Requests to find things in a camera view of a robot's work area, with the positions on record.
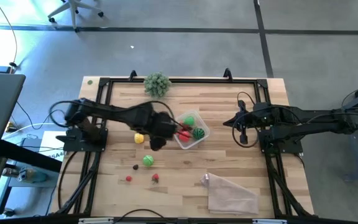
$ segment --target concrete floor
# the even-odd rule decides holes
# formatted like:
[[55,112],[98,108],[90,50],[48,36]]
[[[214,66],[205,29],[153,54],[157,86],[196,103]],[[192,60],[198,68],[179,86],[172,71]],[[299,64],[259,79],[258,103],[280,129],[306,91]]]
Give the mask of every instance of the concrete floor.
[[[6,11],[14,25],[49,26],[45,16],[61,4],[23,2],[0,0],[1,6],[12,9]],[[100,19],[81,10],[78,25],[84,27],[257,28],[252,0],[84,2],[98,5],[106,15]],[[260,5],[266,29],[358,30],[358,1],[260,0]],[[71,25],[68,12],[55,18],[60,25]],[[0,15],[0,25],[5,23]],[[235,77],[267,76],[259,34],[16,31],[16,36],[16,73],[27,76],[19,102],[35,122],[46,117],[52,103],[76,98],[85,75],[129,75],[134,69],[139,75],[162,71],[219,77],[229,67]],[[293,106],[338,108],[358,88],[358,35],[267,35],[267,43],[274,77],[285,79]],[[13,54],[11,31],[0,30],[0,64],[10,62]],[[28,125],[19,108],[13,115]],[[32,134],[41,137],[42,131]],[[343,181],[354,163],[348,138],[316,134],[302,144],[315,213],[358,221],[358,181]]]

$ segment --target toy fruit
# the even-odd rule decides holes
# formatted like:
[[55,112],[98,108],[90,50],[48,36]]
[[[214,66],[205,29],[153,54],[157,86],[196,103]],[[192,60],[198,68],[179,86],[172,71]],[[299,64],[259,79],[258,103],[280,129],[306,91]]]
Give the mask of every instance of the toy fruit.
[[159,180],[159,176],[158,176],[158,174],[154,174],[153,176],[152,176],[152,181],[154,181],[154,183],[158,183],[158,180]]
[[143,143],[143,141],[144,141],[143,134],[136,133],[135,134],[135,143],[140,144],[140,143]]
[[188,131],[179,131],[178,139],[183,142],[188,142],[191,137],[191,134]]
[[197,140],[202,139],[205,136],[205,131],[202,128],[195,128],[193,130],[193,137]]
[[145,92],[153,98],[161,98],[169,90],[171,81],[162,72],[152,73],[144,79]]
[[143,157],[143,165],[150,167],[154,163],[154,158],[150,155]]
[[194,117],[188,116],[188,117],[185,118],[185,120],[183,121],[183,124],[187,124],[187,125],[189,125],[189,126],[193,126],[193,125],[194,125]]

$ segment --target wooden tabletop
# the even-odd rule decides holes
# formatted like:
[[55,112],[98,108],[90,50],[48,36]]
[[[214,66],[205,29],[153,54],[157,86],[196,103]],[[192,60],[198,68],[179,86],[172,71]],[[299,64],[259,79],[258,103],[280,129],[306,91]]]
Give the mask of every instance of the wooden tabletop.
[[[84,77],[79,97],[95,100],[99,78]],[[267,80],[271,102],[288,105],[283,79]],[[259,144],[250,149],[237,146],[232,139],[231,128],[222,125],[239,111],[236,96],[240,91],[248,92],[255,100],[254,88],[249,84],[172,84],[167,95],[161,100],[171,107],[175,116],[188,110],[198,111],[211,131],[209,138],[188,150],[181,149],[174,140],[168,142],[161,150],[152,151],[148,138],[143,144],[136,144],[135,133],[125,124],[108,121],[108,143],[99,166],[92,216],[119,217],[133,209],[148,208],[165,217],[273,217],[266,163],[260,153]],[[246,95],[240,95],[240,99],[245,101],[248,110],[252,110],[252,103]],[[144,93],[144,86],[141,83],[115,83],[113,86],[111,104],[115,106],[130,107],[149,100],[151,98]],[[166,111],[160,105],[155,105],[154,108],[157,111]],[[247,135],[249,142],[256,138],[253,130],[248,131]],[[65,156],[63,165],[69,155]],[[143,166],[142,158],[145,155],[154,157],[152,167]],[[78,185],[83,156],[84,153],[77,153],[68,165],[62,183],[63,203]],[[135,164],[139,165],[139,170],[132,169]],[[313,213],[305,171],[299,158],[284,154],[283,164],[288,188],[302,206]],[[200,178],[207,172],[224,177],[259,195],[259,214],[209,214],[208,190],[200,184]],[[159,183],[152,182],[153,174],[159,175]],[[127,175],[132,176],[132,182],[126,182]],[[88,188],[85,189],[82,209],[85,207],[87,195]],[[280,208],[284,211],[280,190],[278,195]],[[55,194],[51,212],[56,210]],[[155,215],[149,212],[136,212],[130,216]]]

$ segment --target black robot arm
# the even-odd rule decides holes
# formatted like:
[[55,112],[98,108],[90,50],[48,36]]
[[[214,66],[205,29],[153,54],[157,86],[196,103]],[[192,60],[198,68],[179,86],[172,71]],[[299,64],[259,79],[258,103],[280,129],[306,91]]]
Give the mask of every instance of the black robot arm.
[[[108,119],[127,124],[131,130],[150,136],[150,146],[159,150],[167,140],[173,138],[176,125],[166,112],[156,112],[152,103],[142,103],[130,108],[121,108],[113,105],[102,105],[85,98],[70,101],[65,120],[67,126],[77,126],[82,132],[82,141],[97,143],[103,138],[100,128],[89,122],[87,117]],[[75,140],[67,134],[60,136],[62,141]]]
[[270,127],[259,134],[265,141],[278,141],[327,131],[352,134],[358,130],[358,125],[342,109],[301,110],[294,106],[256,103],[250,112],[245,109],[243,101],[239,101],[239,107],[240,112],[223,125],[235,127],[240,131],[240,140],[243,144],[247,144],[247,128]]

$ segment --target clear plastic container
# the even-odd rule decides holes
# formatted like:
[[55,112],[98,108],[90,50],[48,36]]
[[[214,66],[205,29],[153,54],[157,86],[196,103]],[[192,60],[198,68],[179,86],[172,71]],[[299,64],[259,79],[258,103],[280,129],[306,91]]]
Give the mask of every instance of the clear plastic container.
[[199,140],[195,140],[194,138],[190,138],[190,140],[188,142],[183,142],[178,138],[177,134],[175,134],[175,139],[177,140],[177,142],[179,143],[179,146],[182,149],[189,149],[189,148],[197,145],[199,142],[205,140],[209,136],[209,128],[208,128],[208,126],[204,123],[204,121],[201,119],[201,117],[199,116],[199,114],[195,110],[187,111],[186,113],[180,115],[179,117],[176,118],[176,121],[181,123],[188,116],[194,117],[195,127],[204,129],[205,135],[204,135],[204,137],[202,137]]

